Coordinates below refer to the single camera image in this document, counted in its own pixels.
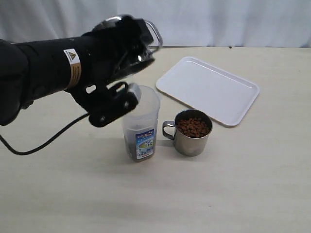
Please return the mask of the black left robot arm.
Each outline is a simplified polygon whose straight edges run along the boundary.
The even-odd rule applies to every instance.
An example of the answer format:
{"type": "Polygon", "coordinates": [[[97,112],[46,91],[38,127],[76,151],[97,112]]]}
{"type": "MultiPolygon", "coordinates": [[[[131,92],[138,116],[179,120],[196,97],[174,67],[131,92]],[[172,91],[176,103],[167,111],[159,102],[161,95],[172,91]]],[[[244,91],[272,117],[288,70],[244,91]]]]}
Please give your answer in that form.
{"type": "Polygon", "coordinates": [[[111,17],[78,37],[0,42],[0,123],[10,124],[35,100],[65,91],[103,127],[135,109],[136,84],[124,78],[154,62],[153,24],[131,15],[111,17]]]}

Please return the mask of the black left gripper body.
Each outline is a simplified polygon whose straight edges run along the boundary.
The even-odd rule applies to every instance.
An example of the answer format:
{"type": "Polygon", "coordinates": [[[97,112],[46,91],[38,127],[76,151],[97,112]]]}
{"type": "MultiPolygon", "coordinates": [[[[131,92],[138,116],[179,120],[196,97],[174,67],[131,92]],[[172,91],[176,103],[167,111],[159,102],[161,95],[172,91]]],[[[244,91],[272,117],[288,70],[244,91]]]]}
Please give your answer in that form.
{"type": "Polygon", "coordinates": [[[112,76],[122,56],[116,56],[114,42],[91,35],[75,37],[72,42],[81,62],[81,76],[78,83],[70,88],[70,94],[82,107],[86,92],[95,89],[95,84],[113,82],[112,76]]]}

